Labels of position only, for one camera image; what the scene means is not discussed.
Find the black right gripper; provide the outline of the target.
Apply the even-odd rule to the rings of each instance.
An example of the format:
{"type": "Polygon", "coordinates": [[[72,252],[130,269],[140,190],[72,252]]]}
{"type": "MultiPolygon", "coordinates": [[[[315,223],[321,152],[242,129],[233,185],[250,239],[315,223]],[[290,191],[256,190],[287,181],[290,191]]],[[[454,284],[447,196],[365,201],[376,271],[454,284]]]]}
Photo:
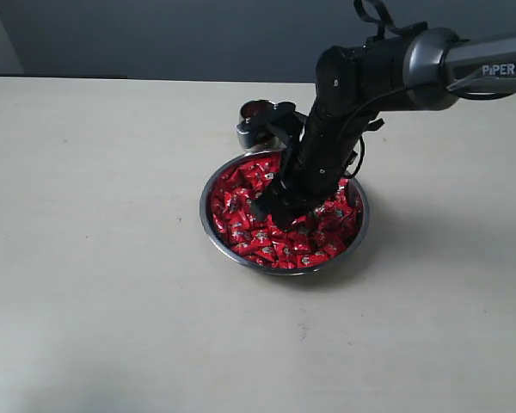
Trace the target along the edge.
{"type": "Polygon", "coordinates": [[[378,117],[378,111],[334,116],[316,99],[304,125],[304,135],[287,153],[271,184],[251,201],[257,220],[273,215],[282,231],[293,231],[338,188],[360,136],[378,117]]]}

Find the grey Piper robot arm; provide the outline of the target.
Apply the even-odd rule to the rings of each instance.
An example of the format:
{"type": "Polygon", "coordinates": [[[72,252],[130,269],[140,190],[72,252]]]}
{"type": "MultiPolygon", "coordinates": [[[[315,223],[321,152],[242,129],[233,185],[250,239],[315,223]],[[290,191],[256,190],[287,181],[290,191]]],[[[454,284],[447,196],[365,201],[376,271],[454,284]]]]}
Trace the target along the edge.
{"type": "Polygon", "coordinates": [[[283,138],[278,173],[253,201],[259,220],[280,229],[330,197],[363,134],[379,129],[383,112],[440,111],[460,99],[496,100],[516,94],[516,33],[462,40],[429,28],[333,46],[316,64],[316,98],[301,131],[290,134],[277,108],[260,114],[283,138]]]}

